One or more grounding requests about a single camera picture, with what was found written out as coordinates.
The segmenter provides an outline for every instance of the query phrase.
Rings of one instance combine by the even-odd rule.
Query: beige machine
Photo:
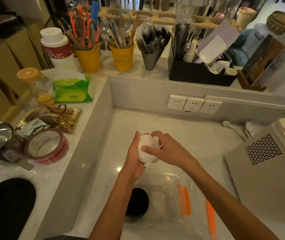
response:
[[[225,156],[241,203],[285,239],[285,119]]]

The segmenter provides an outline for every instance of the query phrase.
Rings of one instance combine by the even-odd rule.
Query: person's left hand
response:
[[[145,170],[145,166],[138,157],[138,144],[140,140],[140,132],[136,131],[135,137],[129,146],[128,153],[126,156],[126,161],[124,163],[123,169],[129,173],[134,180],[137,180]]]

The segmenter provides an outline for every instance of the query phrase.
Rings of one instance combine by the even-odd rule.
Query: red label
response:
[[[65,44],[61,47],[46,47],[46,52],[51,59],[64,59],[72,55],[72,48],[70,44]]]

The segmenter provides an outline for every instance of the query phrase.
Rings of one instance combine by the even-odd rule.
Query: hand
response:
[[[137,180],[145,170],[145,166],[141,161],[139,161],[138,157],[139,140],[140,132],[136,131],[135,137],[133,138],[132,143],[129,146],[126,161],[122,168],[122,170],[124,170],[126,173],[129,173],[134,180]]]
[[[162,147],[159,149],[152,148],[150,146],[143,145],[141,150],[150,155],[154,155],[165,163],[182,167],[189,159],[193,159],[193,156],[172,138],[169,134],[163,134],[161,131],[154,131],[151,136],[157,136],[159,138],[158,144]]]

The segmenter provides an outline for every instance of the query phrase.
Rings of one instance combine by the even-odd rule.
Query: black organizer box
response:
[[[230,76],[225,74],[213,74],[206,67],[204,63],[196,64],[183,61],[175,61],[172,55],[172,46],[168,57],[169,80],[200,83],[229,87],[237,78],[237,76]]]

